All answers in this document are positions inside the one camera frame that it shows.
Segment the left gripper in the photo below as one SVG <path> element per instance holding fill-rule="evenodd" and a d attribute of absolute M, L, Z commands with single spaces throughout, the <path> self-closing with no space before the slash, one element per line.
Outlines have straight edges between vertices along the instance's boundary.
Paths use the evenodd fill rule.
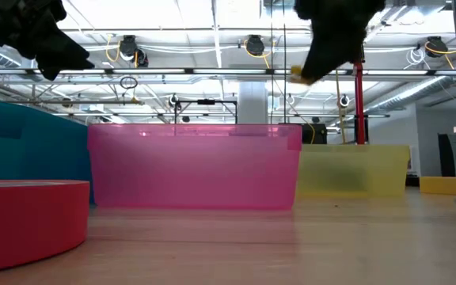
<path fill-rule="evenodd" d="M 0 0 L 9 22 L 3 38 L 21 55 L 35 59 L 42 75 L 53 80 L 61 70 L 93 69 L 89 52 L 59 31 L 67 15 L 62 0 Z"/>

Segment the pink plastic bin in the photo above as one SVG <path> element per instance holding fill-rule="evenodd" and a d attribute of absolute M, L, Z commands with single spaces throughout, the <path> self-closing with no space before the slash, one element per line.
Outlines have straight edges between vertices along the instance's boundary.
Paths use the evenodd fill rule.
<path fill-rule="evenodd" d="M 287 210 L 302 129 L 290 124 L 93 124 L 100 207 Z"/>

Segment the yellow tape roll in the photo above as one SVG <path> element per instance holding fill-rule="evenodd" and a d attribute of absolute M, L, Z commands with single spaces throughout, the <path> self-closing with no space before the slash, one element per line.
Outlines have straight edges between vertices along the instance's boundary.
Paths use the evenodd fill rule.
<path fill-rule="evenodd" d="M 420 192 L 456 196 L 456 177 L 421 177 Z"/>

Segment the red tape roll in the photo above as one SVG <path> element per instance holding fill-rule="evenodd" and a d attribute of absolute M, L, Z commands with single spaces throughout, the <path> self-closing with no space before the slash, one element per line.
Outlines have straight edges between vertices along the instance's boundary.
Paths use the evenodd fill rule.
<path fill-rule="evenodd" d="M 0 270 L 83 243 L 89 190 L 84 180 L 0 180 Z"/>

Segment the yellow plastic bin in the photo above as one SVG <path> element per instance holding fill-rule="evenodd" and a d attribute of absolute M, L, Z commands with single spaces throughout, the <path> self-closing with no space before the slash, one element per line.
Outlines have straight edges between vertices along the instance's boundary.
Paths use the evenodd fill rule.
<path fill-rule="evenodd" d="M 394 197 L 405 194 L 408 146 L 304 145 L 296 197 Z"/>

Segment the yellow mini stapler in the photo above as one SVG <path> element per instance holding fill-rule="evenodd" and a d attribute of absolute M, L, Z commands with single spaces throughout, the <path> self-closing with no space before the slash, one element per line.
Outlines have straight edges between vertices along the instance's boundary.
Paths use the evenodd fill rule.
<path fill-rule="evenodd" d="M 289 82 L 311 86 L 316 82 L 316 80 L 314 78 L 304 78 L 302 76 L 302 68 L 300 66 L 292 66 Z"/>

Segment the blue plastic bin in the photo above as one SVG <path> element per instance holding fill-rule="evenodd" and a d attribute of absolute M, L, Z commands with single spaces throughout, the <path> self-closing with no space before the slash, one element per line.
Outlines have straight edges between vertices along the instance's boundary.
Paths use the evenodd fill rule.
<path fill-rule="evenodd" d="M 92 182 L 88 127 L 0 102 L 0 180 Z"/>

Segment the black metal stand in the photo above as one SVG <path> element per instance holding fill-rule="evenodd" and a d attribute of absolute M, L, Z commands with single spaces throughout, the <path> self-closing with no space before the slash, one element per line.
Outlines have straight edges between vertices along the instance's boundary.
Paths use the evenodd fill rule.
<path fill-rule="evenodd" d="M 177 119 L 180 116 L 192 116 L 192 114 L 184 114 L 184 111 L 190 105 L 202 105 L 202 106 L 211 106 L 211 105 L 221 105 L 225 108 L 226 111 L 234 118 L 234 122 L 238 123 L 238 103 L 236 101 L 224 101 L 216 99 L 198 99 L 198 100 L 179 100 L 176 99 L 173 103 L 173 120 L 174 123 L 177 123 Z"/>

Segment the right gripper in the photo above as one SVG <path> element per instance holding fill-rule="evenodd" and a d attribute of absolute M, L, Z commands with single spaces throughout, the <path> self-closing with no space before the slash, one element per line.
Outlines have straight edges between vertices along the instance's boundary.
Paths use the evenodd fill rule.
<path fill-rule="evenodd" d="M 386 0 L 295 0 L 294 11 L 310 20 L 313 41 L 302 67 L 302 78 L 316 82 L 347 62 L 361 59 L 372 17 Z"/>

